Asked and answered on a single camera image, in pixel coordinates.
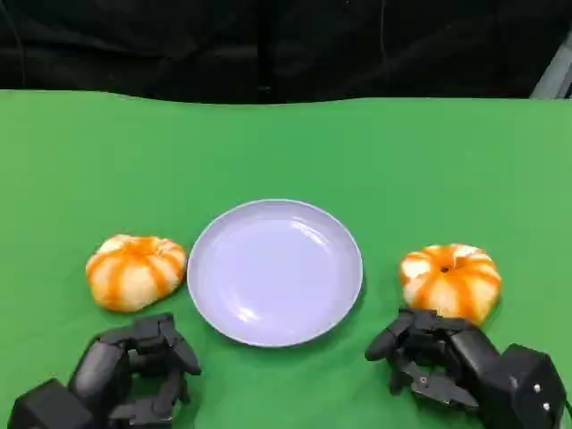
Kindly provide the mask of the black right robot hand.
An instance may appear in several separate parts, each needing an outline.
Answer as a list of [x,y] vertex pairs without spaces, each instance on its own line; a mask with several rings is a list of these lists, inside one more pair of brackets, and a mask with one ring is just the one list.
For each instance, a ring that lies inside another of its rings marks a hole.
[[402,307],[366,349],[368,361],[391,368],[393,395],[408,388],[418,399],[478,416],[486,428],[500,420],[486,403],[484,375],[501,354],[483,331],[463,318]]

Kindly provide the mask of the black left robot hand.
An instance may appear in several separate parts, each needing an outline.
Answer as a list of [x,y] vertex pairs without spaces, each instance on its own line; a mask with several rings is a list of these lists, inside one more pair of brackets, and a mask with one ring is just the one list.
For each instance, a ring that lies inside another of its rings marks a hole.
[[[136,318],[95,336],[68,389],[101,428],[171,428],[173,409],[190,403],[186,375],[200,375],[198,357],[171,313]],[[129,400],[132,377],[160,377],[158,391]]]

